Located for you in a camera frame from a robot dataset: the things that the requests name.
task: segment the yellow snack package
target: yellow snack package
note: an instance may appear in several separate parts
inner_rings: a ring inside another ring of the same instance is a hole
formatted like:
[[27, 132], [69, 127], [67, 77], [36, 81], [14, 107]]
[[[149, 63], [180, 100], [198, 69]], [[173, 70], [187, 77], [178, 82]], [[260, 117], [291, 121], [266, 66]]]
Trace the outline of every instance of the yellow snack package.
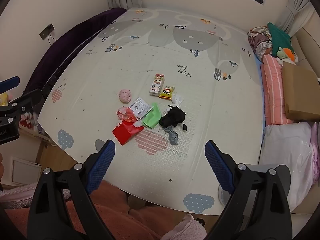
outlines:
[[159, 97], [167, 100], [171, 100], [172, 92], [174, 91], [175, 87], [165, 87], [162, 92], [160, 93]]

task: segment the white plastic bag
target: white plastic bag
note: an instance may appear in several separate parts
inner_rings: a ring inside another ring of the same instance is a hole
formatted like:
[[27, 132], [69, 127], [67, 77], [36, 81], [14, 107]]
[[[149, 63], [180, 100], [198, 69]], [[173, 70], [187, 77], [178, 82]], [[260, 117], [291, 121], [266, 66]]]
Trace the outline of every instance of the white plastic bag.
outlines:
[[269, 125], [264, 130], [259, 164], [285, 164], [291, 173], [290, 211], [308, 194], [313, 182], [311, 128], [306, 122]]

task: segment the metal bolt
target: metal bolt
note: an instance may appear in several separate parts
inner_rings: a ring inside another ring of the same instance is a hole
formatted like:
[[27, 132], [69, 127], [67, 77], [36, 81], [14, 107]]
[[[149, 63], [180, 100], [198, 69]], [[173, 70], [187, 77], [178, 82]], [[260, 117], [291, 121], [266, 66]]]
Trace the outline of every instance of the metal bolt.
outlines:
[[83, 167], [83, 165], [81, 163], [77, 163], [75, 166], [73, 166], [73, 168], [77, 171], [81, 170]]
[[274, 170], [274, 169], [270, 169], [270, 170], [269, 170], [269, 173], [270, 173], [272, 176], [274, 176], [274, 175], [277, 174], [276, 170]]
[[50, 171], [51, 171], [51, 169], [50, 169], [50, 168], [45, 168], [45, 169], [43, 170], [43, 173], [44, 173], [44, 174], [49, 174], [49, 173], [50, 173]]
[[241, 171], [245, 171], [245, 169], [247, 168], [247, 166], [245, 166], [244, 164], [240, 163], [240, 164], [238, 165], [238, 168], [239, 168], [239, 170], [241, 170]]

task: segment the wall outlet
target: wall outlet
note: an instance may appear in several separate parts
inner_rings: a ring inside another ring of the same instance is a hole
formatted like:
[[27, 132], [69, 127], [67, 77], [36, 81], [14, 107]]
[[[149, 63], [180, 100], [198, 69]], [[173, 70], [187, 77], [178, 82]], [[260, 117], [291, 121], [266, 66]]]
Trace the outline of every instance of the wall outlet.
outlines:
[[40, 37], [44, 40], [49, 33], [51, 33], [54, 30], [54, 27], [52, 25], [52, 23], [50, 23], [42, 32], [40, 32]]

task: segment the wooden floor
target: wooden floor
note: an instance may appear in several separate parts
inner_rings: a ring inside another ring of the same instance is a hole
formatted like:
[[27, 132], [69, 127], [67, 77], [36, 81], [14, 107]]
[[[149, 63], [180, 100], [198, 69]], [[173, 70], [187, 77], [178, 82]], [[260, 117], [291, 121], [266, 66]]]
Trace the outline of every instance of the wooden floor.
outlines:
[[[42, 171], [50, 167], [53, 171], [64, 171], [70, 169], [76, 161], [65, 153], [59, 146], [52, 146], [47, 143], [41, 143], [37, 162], [41, 164]], [[128, 205], [131, 209], [139, 209], [146, 204], [145, 200], [130, 195]], [[185, 212], [174, 211], [176, 224], [182, 221]], [[212, 226], [216, 223], [219, 216], [208, 216], [201, 214], [192, 214], [194, 218], [201, 218], [205, 221], [204, 228], [209, 232]]]

